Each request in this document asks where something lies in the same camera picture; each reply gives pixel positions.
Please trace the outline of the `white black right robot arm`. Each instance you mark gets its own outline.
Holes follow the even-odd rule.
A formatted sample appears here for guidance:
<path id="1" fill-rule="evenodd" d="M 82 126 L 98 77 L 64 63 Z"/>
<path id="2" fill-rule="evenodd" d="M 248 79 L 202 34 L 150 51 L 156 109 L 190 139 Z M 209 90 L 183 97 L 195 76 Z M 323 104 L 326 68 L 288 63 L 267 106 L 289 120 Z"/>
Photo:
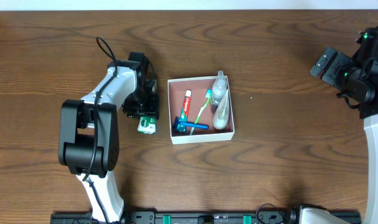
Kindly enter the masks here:
<path id="1" fill-rule="evenodd" d="M 338 89 L 337 96 L 354 99 L 364 122 L 368 147 L 368 196 L 364 223 L 378 223 L 378 57 L 354 59 L 328 47 L 310 70 Z"/>

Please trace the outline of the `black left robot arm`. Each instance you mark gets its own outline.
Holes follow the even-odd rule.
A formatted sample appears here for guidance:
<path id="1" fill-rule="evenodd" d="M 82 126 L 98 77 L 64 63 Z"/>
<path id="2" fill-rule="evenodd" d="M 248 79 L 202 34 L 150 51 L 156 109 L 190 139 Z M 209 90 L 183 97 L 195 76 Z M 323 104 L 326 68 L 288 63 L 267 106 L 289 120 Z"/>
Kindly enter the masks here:
<path id="1" fill-rule="evenodd" d="M 83 184 L 95 223 L 128 223 L 114 176 L 119 157 L 118 111 L 129 118 L 159 118 L 157 81 L 148 58 L 117 60 L 99 85 L 61 107 L 58 160 Z"/>

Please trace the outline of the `white patterned lotion tube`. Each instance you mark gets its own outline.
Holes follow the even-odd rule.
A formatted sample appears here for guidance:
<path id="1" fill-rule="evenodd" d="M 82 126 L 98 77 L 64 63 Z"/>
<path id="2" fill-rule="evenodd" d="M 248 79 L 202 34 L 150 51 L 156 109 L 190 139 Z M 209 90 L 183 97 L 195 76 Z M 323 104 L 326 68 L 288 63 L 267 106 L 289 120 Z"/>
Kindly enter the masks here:
<path id="1" fill-rule="evenodd" d="M 222 97 L 213 116 L 213 126 L 215 129 L 222 130 L 228 125 L 229 121 L 229 91 L 227 90 Z"/>

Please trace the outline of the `green white toothbrush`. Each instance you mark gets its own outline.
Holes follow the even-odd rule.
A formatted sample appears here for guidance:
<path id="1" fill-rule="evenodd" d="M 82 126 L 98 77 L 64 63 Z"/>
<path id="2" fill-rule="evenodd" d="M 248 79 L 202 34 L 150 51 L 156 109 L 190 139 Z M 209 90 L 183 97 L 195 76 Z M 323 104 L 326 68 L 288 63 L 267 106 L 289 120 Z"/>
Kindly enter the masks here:
<path id="1" fill-rule="evenodd" d="M 195 120 L 195 124 L 198 123 L 202 113 L 204 112 L 205 108 L 208 106 L 209 102 L 210 102 L 210 99 L 211 99 L 211 96 L 212 96 L 212 91 L 211 89 L 207 89 L 207 92 L 206 92 L 206 95 L 205 95 L 205 98 L 206 98 L 206 102 L 204 103 L 204 105 L 200 108 L 199 112 L 198 112 L 198 116 L 196 117 L 196 120 Z"/>

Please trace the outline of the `clear pump soap bottle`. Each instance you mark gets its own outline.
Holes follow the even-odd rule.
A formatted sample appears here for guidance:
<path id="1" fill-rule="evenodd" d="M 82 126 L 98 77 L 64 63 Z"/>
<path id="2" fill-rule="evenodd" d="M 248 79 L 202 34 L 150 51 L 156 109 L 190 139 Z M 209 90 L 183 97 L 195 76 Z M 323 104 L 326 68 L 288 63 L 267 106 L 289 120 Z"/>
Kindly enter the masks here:
<path id="1" fill-rule="evenodd" d="M 211 104 L 218 106 L 228 89 L 228 83 L 222 70 L 218 71 L 215 82 L 211 89 Z"/>

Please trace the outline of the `red green toothpaste tube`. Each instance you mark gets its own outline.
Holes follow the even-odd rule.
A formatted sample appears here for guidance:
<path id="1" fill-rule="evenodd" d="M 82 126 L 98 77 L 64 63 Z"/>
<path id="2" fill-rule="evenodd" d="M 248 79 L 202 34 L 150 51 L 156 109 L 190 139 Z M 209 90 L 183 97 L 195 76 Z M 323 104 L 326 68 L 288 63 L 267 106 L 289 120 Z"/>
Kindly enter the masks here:
<path id="1" fill-rule="evenodd" d="M 187 122 L 188 121 L 188 114 L 189 114 L 189 109 L 190 109 L 190 102 L 191 102 L 191 90 L 187 90 L 185 93 L 183 105 L 182 105 L 182 110 L 179 116 L 179 122 Z M 177 131 L 180 133 L 186 133 L 187 127 L 178 124 L 177 125 Z"/>

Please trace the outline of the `green white soap packet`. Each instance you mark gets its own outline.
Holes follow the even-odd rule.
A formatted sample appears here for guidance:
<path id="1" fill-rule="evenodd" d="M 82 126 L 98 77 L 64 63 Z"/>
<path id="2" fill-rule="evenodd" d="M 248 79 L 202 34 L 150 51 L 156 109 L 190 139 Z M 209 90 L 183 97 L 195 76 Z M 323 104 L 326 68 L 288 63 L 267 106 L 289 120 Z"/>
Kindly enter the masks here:
<path id="1" fill-rule="evenodd" d="M 141 117 L 137 131 L 142 134 L 155 134 L 157 131 L 157 120 L 152 117 Z"/>

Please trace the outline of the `blue disposable razor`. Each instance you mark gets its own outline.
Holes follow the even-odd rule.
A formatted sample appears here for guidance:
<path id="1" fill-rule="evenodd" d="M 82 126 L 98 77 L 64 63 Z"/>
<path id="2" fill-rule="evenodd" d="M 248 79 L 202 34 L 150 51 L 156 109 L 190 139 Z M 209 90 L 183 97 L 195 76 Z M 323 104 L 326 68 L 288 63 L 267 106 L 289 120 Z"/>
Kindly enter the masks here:
<path id="1" fill-rule="evenodd" d="M 207 124 L 198 124 L 198 123 L 179 121 L 178 116 L 176 116 L 173 123 L 173 129 L 177 129 L 178 125 L 188 126 L 191 128 L 209 129 L 209 126 Z"/>

